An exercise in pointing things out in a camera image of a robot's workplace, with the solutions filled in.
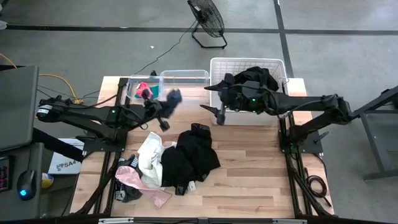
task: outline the transparent storage container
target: transparent storage container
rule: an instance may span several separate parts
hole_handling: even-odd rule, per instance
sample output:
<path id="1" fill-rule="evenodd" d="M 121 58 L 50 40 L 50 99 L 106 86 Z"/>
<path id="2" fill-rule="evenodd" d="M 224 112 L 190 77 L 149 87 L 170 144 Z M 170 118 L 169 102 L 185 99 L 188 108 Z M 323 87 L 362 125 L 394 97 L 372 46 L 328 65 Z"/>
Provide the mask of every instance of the transparent storage container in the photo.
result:
<path id="1" fill-rule="evenodd" d="M 161 100 L 165 100 L 167 94 L 173 89 L 180 89 L 182 100 L 184 98 L 199 99 L 210 95 L 210 91 L 203 89 L 210 83 L 210 76 L 206 70 L 166 70 L 160 74 L 160 82 Z"/>
<path id="2" fill-rule="evenodd" d="M 126 96 L 130 98 L 131 103 L 142 103 L 144 99 L 137 95 L 137 87 L 141 82 L 147 83 L 148 87 L 157 91 L 152 91 L 154 94 L 153 99 L 162 98 L 163 94 L 163 81 L 160 76 L 150 75 L 131 75 L 127 82 Z"/>

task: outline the wooden tabletop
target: wooden tabletop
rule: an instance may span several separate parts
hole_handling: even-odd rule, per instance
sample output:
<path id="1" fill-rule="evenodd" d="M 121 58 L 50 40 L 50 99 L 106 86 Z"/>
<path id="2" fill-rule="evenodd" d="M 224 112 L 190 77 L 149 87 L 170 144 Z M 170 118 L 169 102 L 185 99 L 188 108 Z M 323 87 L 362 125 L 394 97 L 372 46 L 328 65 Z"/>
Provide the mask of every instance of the wooden tabletop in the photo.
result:
<path id="1" fill-rule="evenodd" d="M 120 77 L 104 77 L 98 101 L 116 94 Z M 306 96 L 301 78 L 287 82 L 289 95 Z M 209 104 L 209 93 L 199 84 L 179 85 L 183 102 L 169 119 L 170 129 L 162 132 L 157 121 L 148 123 L 148 130 L 131 131 L 122 157 L 137 154 L 150 131 L 162 137 L 164 143 L 177 141 L 178 135 L 190 129 L 192 123 L 210 126 L 213 149 L 221 167 L 210 172 L 204 182 L 196 182 L 197 189 L 184 196 L 174 195 L 174 188 L 166 192 L 172 198 L 157 208 L 151 199 L 142 196 L 128 203 L 114 201 L 114 217 L 217 217 L 217 218 L 292 218 L 294 212 L 290 194 L 285 157 L 279 150 L 277 120 L 275 126 L 218 126 L 211 123 L 209 112 L 199 104 Z M 109 101 L 104 106 L 114 105 Z M 294 112 L 296 124 L 312 118 L 310 112 Z M 83 161 L 73 197 L 71 212 L 79 210 L 93 193 L 100 180 L 104 153 L 94 152 Z M 310 175 L 318 175 L 326 182 L 322 163 L 313 155 L 303 155 L 304 166 Z M 304 212 L 302 192 L 298 190 L 300 208 Z M 108 187 L 104 191 L 101 211 L 106 205 Z M 327 211 L 333 209 L 320 199 Z"/>

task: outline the electric fan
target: electric fan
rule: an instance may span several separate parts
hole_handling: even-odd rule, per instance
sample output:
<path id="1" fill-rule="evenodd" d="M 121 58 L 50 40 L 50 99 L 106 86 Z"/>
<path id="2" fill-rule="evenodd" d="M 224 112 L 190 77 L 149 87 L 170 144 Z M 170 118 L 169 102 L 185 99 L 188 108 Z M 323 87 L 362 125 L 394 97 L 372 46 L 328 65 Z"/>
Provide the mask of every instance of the electric fan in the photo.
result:
<path id="1" fill-rule="evenodd" d="M 211 0 L 188 0 L 188 4 L 191 7 L 193 15 L 198 21 L 192 31 L 192 38 L 194 38 L 202 48 L 224 49 L 227 45 L 227 42 L 224 38 L 224 22 L 214 3 Z M 207 47 L 201 44 L 194 34 L 198 30 L 199 25 L 201 25 L 206 33 L 208 33 L 210 36 L 214 38 L 222 37 L 225 45 Z"/>

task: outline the white plastic basket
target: white plastic basket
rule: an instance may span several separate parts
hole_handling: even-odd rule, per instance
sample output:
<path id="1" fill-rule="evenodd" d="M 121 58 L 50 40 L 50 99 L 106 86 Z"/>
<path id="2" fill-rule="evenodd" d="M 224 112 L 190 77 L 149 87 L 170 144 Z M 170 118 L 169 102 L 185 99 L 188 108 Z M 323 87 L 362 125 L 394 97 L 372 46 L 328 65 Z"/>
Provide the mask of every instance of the white plastic basket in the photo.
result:
<path id="1" fill-rule="evenodd" d="M 210 61 L 210 85 L 215 85 L 224 79 L 225 73 L 237 75 L 251 67 L 268 68 L 269 73 L 277 80 L 279 90 L 282 91 L 281 83 L 286 80 L 285 65 L 279 59 L 268 58 L 213 58 Z M 221 101 L 217 92 L 210 93 L 210 106 L 221 107 Z M 266 113 L 254 114 L 252 112 L 235 112 L 226 110 L 224 125 L 255 125 L 274 126 L 277 118 Z"/>

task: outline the pink cloth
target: pink cloth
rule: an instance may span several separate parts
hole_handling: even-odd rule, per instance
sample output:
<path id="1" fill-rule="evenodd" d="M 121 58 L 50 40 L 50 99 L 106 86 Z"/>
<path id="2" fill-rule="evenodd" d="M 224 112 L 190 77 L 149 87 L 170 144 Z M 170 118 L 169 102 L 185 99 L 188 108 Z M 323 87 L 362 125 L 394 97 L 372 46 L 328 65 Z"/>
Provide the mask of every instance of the pink cloth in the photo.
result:
<path id="1" fill-rule="evenodd" d="M 141 82 L 139 84 L 139 88 L 137 89 L 137 95 L 140 96 L 142 98 L 142 93 L 144 92 L 144 90 L 148 90 L 149 91 L 149 96 L 148 98 L 151 99 L 153 92 L 152 90 L 150 90 L 149 86 L 147 83 Z"/>
<path id="2" fill-rule="evenodd" d="M 158 189 L 148 188 L 145 184 L 141 182 L 139 175 L 135 169 L 128 166 L 121 166 L 116 171 L 115 177 L 122 183 L 134 187 L 139 190 L 146 197 L 150 197 L 154 200 L 155 205 L 161 208 L 168 199 L 172 196 L 166 192 Z"/>

